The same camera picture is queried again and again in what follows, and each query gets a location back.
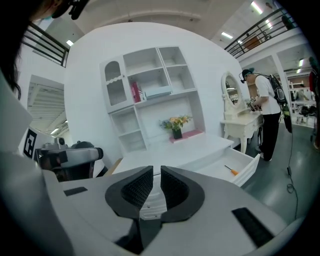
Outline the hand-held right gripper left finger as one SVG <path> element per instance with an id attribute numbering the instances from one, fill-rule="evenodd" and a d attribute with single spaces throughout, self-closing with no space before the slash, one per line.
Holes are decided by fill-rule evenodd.
<path id="1" fill-rule="evenodd" d="M 140 210 L 153 189 L 153 167 L 143 166 L 110 176 L 66 181 L 64 194 L 100 235 L 134 254 L 142 244 Z"/>

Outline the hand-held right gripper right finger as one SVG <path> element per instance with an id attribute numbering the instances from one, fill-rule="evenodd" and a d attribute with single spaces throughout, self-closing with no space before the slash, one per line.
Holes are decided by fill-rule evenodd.
<path id="1" fill-rule="evenodd" d="M 242 256 L 286 228 L 286 222 L 239 186 L 196 172 L 161 167 L 167 210 L 147 246 L 149 256 Z"/>

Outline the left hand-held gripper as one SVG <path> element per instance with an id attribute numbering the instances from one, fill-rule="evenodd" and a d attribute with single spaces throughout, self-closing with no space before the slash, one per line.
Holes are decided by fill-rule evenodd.
<path id="1" fill-rule="evenodd" d="M 68 146 L 63 137 L 53 137 L 29 127 L 23 155 L 41 169 L 53 172 L 59 182 L 66 182 L 93 178 L 95 162 L 103 158 L 104 152 L 86 141 Z"/>

